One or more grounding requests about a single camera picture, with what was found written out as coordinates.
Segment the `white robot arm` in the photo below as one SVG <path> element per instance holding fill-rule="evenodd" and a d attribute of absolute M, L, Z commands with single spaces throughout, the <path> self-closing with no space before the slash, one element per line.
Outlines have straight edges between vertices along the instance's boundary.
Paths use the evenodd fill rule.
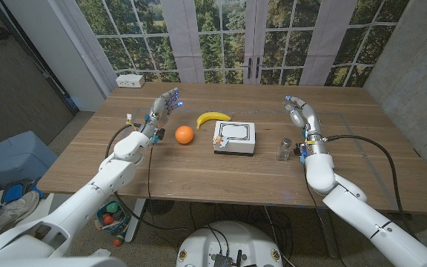
<path fill-rule="evenodd" d="M 154 101 L 138 131 L 118 142 L 99 167 L 98 174 L 53 213 L 12 228 L 0 235 L 0 259 L 63 257 L 74 236 L 115 191 L 127 185 L 142 160 L 141 152 L 156 142 L 156 132 L 168 121 L 176 103 L 174 88 Z"/>
<path fill-rule="evenodd" d="M 378 211 L 370 207 L 365 193 L 354 183 L 334 173 L 334 162 L 325 147 L 327 139 L 314 109 L 301 99 L 287 96 L 283 102 L 293 123 L 304 130 L 306 179 L 325 198 L 335 214 L 352 225 L 395 266 L 424 266 L 427 248 Z"/>

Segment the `gray wall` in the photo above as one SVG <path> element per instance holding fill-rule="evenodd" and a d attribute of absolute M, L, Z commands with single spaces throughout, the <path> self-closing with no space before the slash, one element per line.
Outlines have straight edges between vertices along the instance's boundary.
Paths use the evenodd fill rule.
<path fill-rule="evenodd" d="M 427 162 L 427 1 L 410 0 L 363 87 Z"/>
<path fill-rule="evenodd" d="M 11 13 L 81 111 L 105 100 L 48 0 L 5 0 Z"/>

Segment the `white power strip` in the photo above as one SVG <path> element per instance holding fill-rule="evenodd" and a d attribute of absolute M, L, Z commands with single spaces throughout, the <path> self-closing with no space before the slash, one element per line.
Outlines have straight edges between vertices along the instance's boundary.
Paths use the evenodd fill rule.
<path fill-rule="evenodd" d="M 143 75 L 126 74 L 116 78 L 119 87 L 140 88 L 145 83 Z"/>

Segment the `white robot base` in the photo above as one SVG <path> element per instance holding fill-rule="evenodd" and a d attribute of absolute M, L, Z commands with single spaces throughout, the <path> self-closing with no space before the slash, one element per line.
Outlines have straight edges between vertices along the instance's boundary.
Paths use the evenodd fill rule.
<path fill-rule="evenodd" d="M 236 221 L 210 224 L 192 233 L 177 254 L 177 267 L 198 266 L 282 266 L 277 244 L 251 225 Z"/>

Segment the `sneaker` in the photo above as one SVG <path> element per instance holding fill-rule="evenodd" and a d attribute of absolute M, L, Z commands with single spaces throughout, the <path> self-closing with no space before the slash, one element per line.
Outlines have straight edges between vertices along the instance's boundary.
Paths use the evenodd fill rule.
<path fill-rule="evenodd" d="M 29 216 L 36 209 L 38 203 L 39 194 L 36 191 L 31 191 L 18 200 L 3 204 L 0 210 L 0 229 L 6 228 L 5 226 L 8 224 L 15 225 L 18 221 Z"/>

